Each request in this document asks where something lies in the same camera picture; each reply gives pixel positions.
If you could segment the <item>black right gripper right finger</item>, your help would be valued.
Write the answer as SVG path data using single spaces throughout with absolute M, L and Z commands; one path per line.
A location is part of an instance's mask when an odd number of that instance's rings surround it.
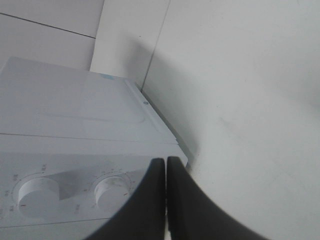
M 254 240 L 255 233 L 206 196 L 178 157 L 167 159 L 167 211 L 173 240 Z

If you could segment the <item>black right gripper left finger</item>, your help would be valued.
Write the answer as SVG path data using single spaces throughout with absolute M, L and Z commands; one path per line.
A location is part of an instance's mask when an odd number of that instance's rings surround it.
M 88 240 L 163 240 L 166 222 L 165 161 L 154 158 L 124 206 Z

